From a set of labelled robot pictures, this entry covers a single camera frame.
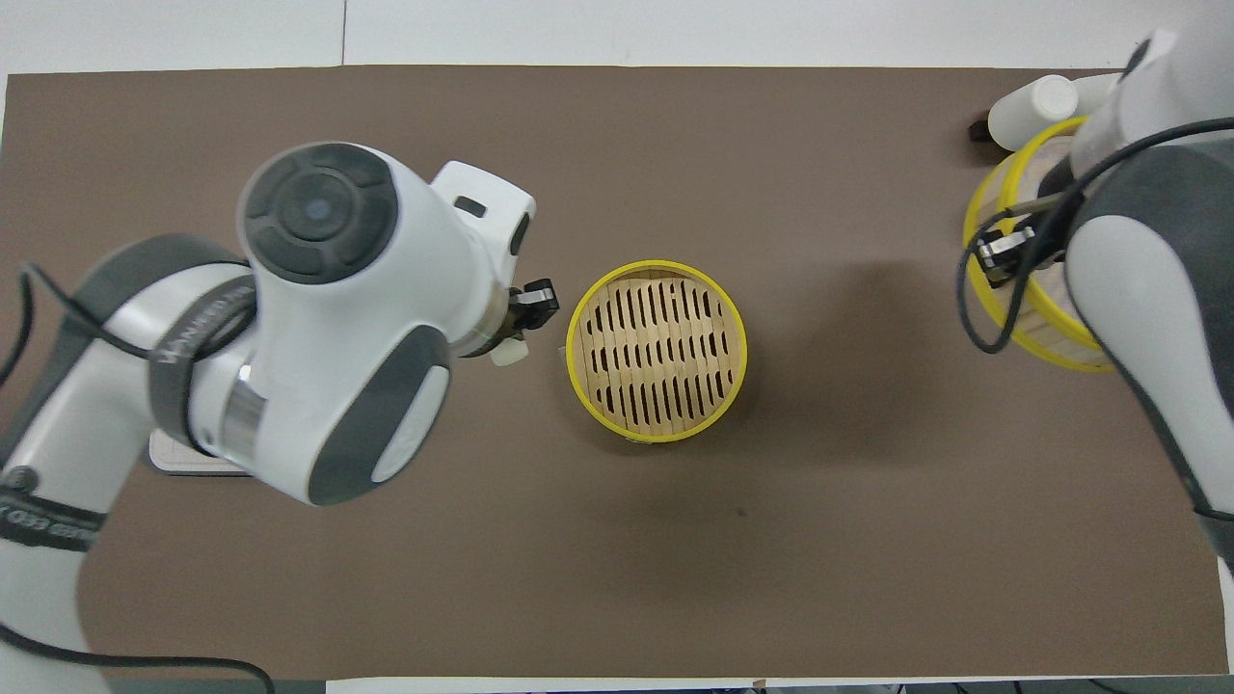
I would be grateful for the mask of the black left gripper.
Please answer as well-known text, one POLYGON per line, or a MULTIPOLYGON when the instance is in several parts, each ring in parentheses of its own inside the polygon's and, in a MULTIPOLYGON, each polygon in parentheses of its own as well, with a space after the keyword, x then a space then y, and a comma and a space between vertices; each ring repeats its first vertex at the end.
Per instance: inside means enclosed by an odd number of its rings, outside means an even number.
POLYGON ((560 304, 552 280, 534 280, 520 289, 508 290, 508 337, 524 341, 524 328, 543 328, 559 311, 560 304))

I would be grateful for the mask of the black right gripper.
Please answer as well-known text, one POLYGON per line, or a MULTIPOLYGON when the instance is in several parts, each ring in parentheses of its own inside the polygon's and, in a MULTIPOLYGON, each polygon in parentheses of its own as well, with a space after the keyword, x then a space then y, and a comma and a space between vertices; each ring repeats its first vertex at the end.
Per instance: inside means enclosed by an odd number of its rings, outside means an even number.
MULTIPOLYGON (((1067 194, 1075 179, 1070 159, 1060 159, 1039 183, 1040 198, 1062 194, 1060 201, 1044 214, 1039 230, 1041 254, 1060 254, 1065 249, 1067 226, 1085 201, 1083 193, 1067 194)), ((1027 243, 1034 237, 1034 228, 1027 224, 1017 224, 1009 232, 993 227, 980 231, 979 268, 986 282, 1013 282, 1024 259, 1027 243)))

